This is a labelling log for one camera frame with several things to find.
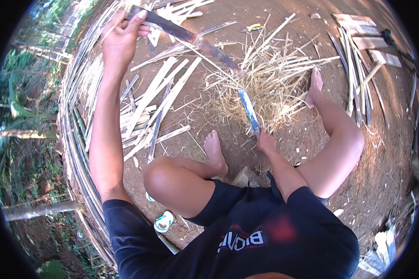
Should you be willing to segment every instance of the vegetation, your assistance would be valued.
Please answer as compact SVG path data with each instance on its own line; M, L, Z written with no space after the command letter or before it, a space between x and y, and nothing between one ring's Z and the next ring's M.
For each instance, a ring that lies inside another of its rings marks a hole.
M81 6L81 28L84 20L92 20L91 7L98 2L85 1L88 5ZM65 52L70 39L64 32L65 25L78 3L37 1L2 65L0 203L5 209L33 209L69 199L55 134L57 99L65 65L51 60L56 57L52 52L38 54L28 47ZM74 36L80 33L73 32L71 38L72 42L78 42L80 38ZM41 278L117 277L99 258L74 212L50 213L8 224Z

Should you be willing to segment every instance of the left hand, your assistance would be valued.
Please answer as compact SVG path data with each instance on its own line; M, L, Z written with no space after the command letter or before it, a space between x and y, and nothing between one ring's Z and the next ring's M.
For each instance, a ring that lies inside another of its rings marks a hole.
M125 11L121 11L104 27L101 39L117 22L121 22L107 35L102 43L105 69L120 74L127 71L128 65L135 54L137 37L145 37L149 34L150 28L142 25L146 16L147 11L142 10L134 15L131 20L124 19L121 21L125 17Z

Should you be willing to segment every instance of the flip-flop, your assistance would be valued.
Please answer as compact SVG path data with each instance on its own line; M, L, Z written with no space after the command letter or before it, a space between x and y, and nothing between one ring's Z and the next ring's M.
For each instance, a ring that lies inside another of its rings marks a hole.
M154 229L159 233L165 233L171 227L174 220L174 215L169 211L165 211L163 216L155 221Z
M155 199L153 199L153 198L151 198L151 196L146 192L146 199L148 200L148 201L152 201L152 202L156 202L156 200Z

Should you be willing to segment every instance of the hand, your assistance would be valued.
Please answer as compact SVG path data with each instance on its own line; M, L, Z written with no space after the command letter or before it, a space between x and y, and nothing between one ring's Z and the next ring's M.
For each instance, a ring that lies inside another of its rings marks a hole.
M256 143L256 146L260 151L265 153L266 155L269 152L276 151L276 140L273 138L270 133L267 132L266 129L261 130L261 136L259 137L258 143Z
M145 37L150 28L142 25L147 11L142 10L131 20L124 19L125 11L119 12L102 30L104 68L112 73L124 74L134 57L137 37Z

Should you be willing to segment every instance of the person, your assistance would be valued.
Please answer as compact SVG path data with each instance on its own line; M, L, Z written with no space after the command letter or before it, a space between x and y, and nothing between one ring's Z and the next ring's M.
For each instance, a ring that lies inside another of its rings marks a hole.
M120 22L119 13L102 36ZM218 134L204 147L209 162L158 157L145 167L149 195L205 230L176 255L158 239L123 186L119 88L134 56L137 36L146 36L146 13L122 21L103 42L104 73L90 146L90 171L103 202L121 278L349 278L359 260L355 234L324 205L360 159L361 130L322 93L313 69L306 97L316 107L329 142L297 168L262 131L257 148L271 163L271 187L239 188L223 183L228 165Z

